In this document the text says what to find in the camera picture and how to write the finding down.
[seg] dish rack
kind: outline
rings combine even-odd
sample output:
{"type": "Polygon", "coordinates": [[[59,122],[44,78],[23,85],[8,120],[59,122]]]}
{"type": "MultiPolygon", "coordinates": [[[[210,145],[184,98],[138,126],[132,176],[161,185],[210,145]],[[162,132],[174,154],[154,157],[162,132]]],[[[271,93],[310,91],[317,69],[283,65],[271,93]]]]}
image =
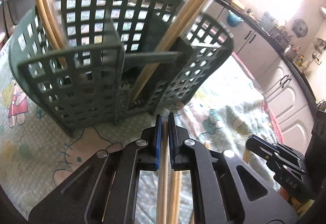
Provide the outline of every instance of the dish rack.
{"type": "Polygon", "coordinates": [[[184,0],[58,0],[67,46],[53,50],[37,9],[16,27],[12,74],[24,92],[72,136],[164,105],[187,103],[233,51],[228,29],[201,14],[169,52],[153,52],[184,0]],[[138,99],[144,65],[160,63],[138,99]]]}

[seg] white cabinet door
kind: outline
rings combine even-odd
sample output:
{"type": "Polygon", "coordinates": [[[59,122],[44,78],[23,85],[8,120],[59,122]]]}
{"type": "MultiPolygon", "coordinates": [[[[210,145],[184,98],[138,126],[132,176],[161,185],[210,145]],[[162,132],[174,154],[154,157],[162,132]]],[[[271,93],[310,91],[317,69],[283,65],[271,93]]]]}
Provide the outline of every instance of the white cabinet door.
{"type": "Polygon", "coordinates": [[[313,125],[314,119],[309,106],[306,105],[280,125],[284,144],[305,154],[311,139],[313,125]]]}
{"type": "Polygon", "coordinates": [[[249,38],[238,56],[255,79],[259,79],[278,58],[273,47],[257,32],[249,38]]]}
{"type": "Polygon", "coordinates": [[[279,124],[289,119],[308,104],[301,87],[292,76],[269,97],[268,106],[279,124]]]}
{"type": "Polygon", "coordinates": [[[223,6],[217,2],[212,2],[211,5],[206,10],[206,13],[214,19],[217,19],[223,10],[223,6]]]}
{"type": "Polygon", "coordinates": [[[279,57],[269,69],[261,75],[257,81],[267,99],[271,100],[271,95],[286,81],[286,78],[291,78],[292,73],[286,66],[285,62],[279,57]]]}
{"type": "Polygon", "coordinates": [[[229,10],[224,8],[217,20],[222,22],[233,34],[234,52],[237,54],[243,45],[249,40],[254,29],[247,25],[246,22],[241,22],[236,27],[231,27],[227,23],[228,16],[229,10]]]}

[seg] black cabinet handle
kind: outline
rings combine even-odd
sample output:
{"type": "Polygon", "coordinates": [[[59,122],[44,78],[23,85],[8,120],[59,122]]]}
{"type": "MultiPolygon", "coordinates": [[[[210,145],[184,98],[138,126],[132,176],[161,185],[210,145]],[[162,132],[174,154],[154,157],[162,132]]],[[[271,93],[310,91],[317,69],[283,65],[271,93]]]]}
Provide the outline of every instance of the black cabinet handle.
{"type": "Polygon", "coordinates": [[[249,34],[244,38],[244,39],[247,39],[251,34],[251,30],[249,31],[249,34]]]}
{"type": "Polygon", "coordinates": [[[280,80],[280,85],[282,84],[282,81],[284,78],[289,77],[289,75],[285,75],[281,80],[280,80]]]}
{"type": "Polygon", "coordinates": [[[285,83],[287,82],[287,81],[291,81],[292,80],[292,78],[289,78],[289,79],[286,79],[286,81],[283,83],[283,85],[282,85],[282,89],[284,88],[284,85],[285,85],[285,83]]]}
{"type": "Polygon", "coordinates": [[[256,35],[249,41],[249,44],[255,39],[256,35]]]}

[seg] silver screw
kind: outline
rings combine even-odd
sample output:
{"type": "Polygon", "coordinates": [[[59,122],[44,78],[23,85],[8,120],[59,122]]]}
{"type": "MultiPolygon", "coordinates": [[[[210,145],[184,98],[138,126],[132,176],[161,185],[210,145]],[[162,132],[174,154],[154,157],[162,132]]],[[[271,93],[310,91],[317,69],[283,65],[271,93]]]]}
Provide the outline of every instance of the silver screw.
{"type": "Polygon", "coordinates": [[[99,158],[105,158],[108,155],[106,150],[99,150],[96,154],[99,158]]]}
{"type": "Polygon", "coordinates": [[[195,141],[193,140],[193,139],[186,139],[185,140],[185,144],[187,145],[187,146],[193,146],[193,145],[195,145],[195,141]]]}
{"type": "Polygon", "coordinates": [[[136,141],[136,145],[137,145],[138,147],[143,147],[143,146],[145,146],[146,144],[147,144],[147,141],[144,140],[144,139],[139,139],[139,140],[136,141]]]}
{"type": "Polygon", "coordinates": [[[234,157],[234,152],[231,151],[231,150],[225,150],[223,151],[223,154],[225,157],[228,157],[228,158],[233,158],[234,157]]]}

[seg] kitchen countertop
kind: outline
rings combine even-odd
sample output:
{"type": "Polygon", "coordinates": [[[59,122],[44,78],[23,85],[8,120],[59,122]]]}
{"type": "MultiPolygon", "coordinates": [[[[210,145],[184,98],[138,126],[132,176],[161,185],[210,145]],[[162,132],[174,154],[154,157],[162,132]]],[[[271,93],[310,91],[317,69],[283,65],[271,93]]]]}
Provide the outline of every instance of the kitchen countertop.
{"type": "Polygon", "coordinates": [[[245,14],[243,14],[242,11],[237,10],[233,6],[231,6],[228,2],[224,0],[215,0],[218,4],[222,5],[226,9],[231,10],[235,15],[239,16],[245,23],[247,23],[252,29],[254,29],[260,36],[262,36],[278,53],[278,55],[281,57],[281,59],[284,61],[286,66],[290,69],[291,73],[299,83],[302,92],[304,93],[304,96],[308,102],[309,109],[312,113],[312,116],[314,117],[317,112],[317,104],[316,104],[316,98],[314,96],[314,93],[309,85],[309,82],[307,78],[298,70],[294,64],[289,61],[285,55],[283,54],[284,48],[281,46],[280,43],[278,43],[274,38],[269,36],[265,31],[263,31],[261,28],[257,26],[250,18],[248,18],[245,14]]]}

